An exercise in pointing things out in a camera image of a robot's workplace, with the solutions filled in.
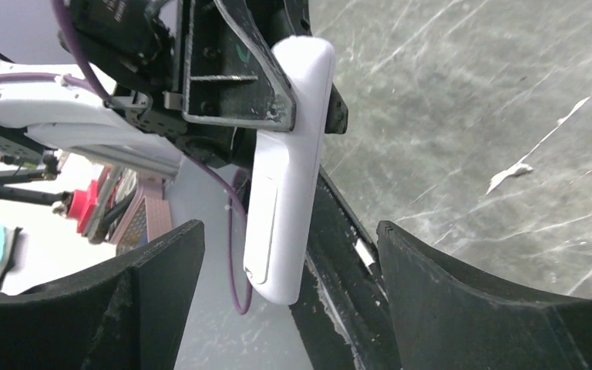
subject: cable clip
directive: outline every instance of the cable clip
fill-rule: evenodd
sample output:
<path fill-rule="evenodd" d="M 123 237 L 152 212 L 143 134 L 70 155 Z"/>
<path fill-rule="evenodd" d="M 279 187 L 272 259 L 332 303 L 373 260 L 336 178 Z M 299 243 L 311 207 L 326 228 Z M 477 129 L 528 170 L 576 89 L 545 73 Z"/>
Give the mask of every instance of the cable clip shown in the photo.
<path fill-rule="evenodd" d="M 58 85 L 60 85 L 62 87 L 67 87 L 67 86 L 69 86 L 69 82 L 67 82 L 67 77 L 71 77 L 71 75 L 68 73 L 65 75 L 59 75 L 59 76 L 56 76 L 54 78 L 54 80 L 55 80 L 55 82 L 58 83 Z"/>

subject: gray marble floor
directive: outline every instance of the gray marble floor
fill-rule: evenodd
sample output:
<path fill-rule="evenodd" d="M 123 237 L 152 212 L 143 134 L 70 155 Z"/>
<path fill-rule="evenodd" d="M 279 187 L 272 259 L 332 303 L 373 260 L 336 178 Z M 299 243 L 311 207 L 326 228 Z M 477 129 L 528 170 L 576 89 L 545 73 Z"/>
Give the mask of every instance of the gray marble floor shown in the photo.
<path fill-rule="evenodd" d="M 362 222 L 395 220 L 503 278 L 592 297 L 592 2 L 310 7 L 351 108 L 324 166 Z M 486 194 L 518 163 L 533 171 Z"/>

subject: green mark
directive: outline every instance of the green mark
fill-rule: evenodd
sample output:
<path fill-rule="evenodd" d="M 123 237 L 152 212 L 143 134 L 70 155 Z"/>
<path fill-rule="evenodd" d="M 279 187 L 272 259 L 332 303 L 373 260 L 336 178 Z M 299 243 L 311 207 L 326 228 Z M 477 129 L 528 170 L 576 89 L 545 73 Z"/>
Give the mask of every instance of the green mark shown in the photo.
<path fill-rule="evenodd" d="M 251 60 L 251 51 L 247 50 L 246 54 L 244 54 L 244 52 L 241 50 L 241 47 L 239 46 L 239 44 L 237 44 L 235 46 L 237 47 L 237 55 L 239 56 L 239 59 L 241 59 L 241 61 L 244 63 L 248 63 L 248 61 Z"/>

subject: gray surface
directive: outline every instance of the gray surface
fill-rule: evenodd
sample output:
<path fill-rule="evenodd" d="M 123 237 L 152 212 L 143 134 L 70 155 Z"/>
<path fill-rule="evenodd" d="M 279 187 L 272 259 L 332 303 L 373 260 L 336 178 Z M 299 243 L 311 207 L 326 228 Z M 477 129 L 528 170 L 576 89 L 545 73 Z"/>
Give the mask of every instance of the gray surface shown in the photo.
<path fill-rule="evenodd" d="M 592 2 L 317 0 L 351 108 L 325 168 L 369 229 L 399 225 L 535 288 L 592 297 Z"/>
<path fill-rule="evenodd" d="M 233 169 L 223 172 L 231 180 Z M 269 304 L 254 294 L 251 309 L 233 309 L 227 278 L 227 196 L 192 163 L 184 163 L 166 189 L 174 226 L 198 219 L 205 223 L 205 258 L 187 319 L 176 368 L 286 369 L 311 368 L 296 324 L 286 306 Z M 237 286 L 243 299 L 243 234 L 234 224 Z"/>

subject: red object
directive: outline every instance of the red object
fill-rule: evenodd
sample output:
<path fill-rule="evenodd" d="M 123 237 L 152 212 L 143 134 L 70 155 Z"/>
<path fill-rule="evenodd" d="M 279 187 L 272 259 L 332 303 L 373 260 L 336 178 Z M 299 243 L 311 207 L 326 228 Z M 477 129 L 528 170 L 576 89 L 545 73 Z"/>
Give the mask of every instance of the red object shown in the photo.
<path fill-rule="evenodd" d="M 73 199 L 69 211 L 67 211 L 67 218 L 78 220 L 76 226 L 76 233 L 82 234 L 87 227 L 89 218 L 96 208 L 96 198 L 99 195 L 99 181 L 92 180 L 87 187 L 87 190 L 74 190 Z"/>

